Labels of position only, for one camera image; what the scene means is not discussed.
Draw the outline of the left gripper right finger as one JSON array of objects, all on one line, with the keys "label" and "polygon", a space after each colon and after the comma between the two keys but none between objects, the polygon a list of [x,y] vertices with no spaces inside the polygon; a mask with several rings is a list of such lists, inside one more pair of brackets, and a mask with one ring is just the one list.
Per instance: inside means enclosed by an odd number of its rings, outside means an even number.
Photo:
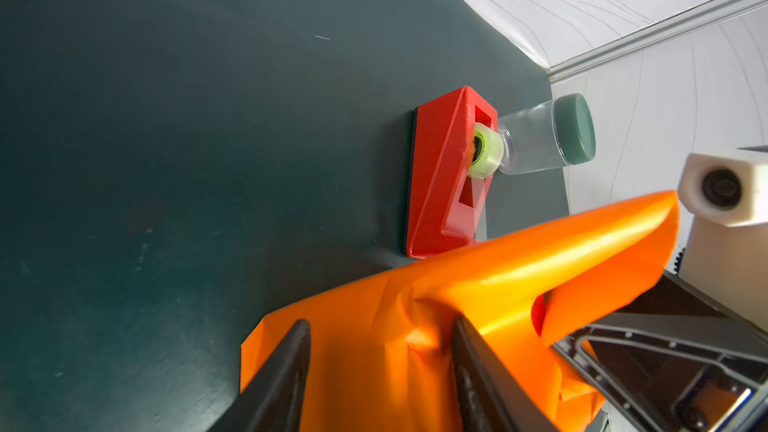
[{"label": "left gripper right finger", "polygon": [[451,352],[464,431],[555,431],[487,341],[464,316],[452,325]]}]

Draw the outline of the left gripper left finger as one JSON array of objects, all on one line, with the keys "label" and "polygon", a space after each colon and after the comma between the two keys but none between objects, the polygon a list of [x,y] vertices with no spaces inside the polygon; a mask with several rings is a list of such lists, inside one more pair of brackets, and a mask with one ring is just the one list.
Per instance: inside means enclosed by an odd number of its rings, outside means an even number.
[{"label": "left gripper left finger", "polygon": [[212,431],[297,431],[310,367],[310,323],[296,321]]}]

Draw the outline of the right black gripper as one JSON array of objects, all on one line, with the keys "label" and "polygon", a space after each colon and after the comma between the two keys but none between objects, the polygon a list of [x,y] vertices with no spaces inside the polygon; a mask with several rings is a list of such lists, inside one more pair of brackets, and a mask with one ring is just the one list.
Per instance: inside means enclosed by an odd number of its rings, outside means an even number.
[{"label": "right black gripper", "polygon": [[767,333],[675,275],[553,348],[639,431],[767,428]]}]

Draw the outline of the red tape dispenser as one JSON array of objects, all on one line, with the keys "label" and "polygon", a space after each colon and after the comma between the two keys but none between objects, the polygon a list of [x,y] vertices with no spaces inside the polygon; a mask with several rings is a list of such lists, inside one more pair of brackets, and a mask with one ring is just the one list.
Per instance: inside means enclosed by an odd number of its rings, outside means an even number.
[{"label": "red tape dispenser", "polygon": [[498,112],[464,86],[414,110],[403,252],[426,259],[476,242],[492,179],[472,178],[475,126],[492,130]]}]

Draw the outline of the glass jar green lid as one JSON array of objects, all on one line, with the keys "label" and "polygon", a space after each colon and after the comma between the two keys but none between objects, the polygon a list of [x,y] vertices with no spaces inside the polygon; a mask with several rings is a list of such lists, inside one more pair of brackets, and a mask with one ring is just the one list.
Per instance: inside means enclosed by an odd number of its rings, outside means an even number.
[{"label": "glass jar green lid", "polygon": [[591,111],[579,93],[507,114],[498,132],[504,140],[499,171],[506,175],[580,165],[597,151]]}]

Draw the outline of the green table mat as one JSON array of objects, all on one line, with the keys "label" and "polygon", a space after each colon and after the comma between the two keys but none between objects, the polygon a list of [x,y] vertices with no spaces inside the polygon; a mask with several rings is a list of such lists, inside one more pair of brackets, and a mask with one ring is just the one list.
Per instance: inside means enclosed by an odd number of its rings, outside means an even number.
[{"label": "green table mat", "polygon": [[1,0],[1,427],[203,431],[261,318],[406,263],[414,109],[545,72],[462,0]]}]

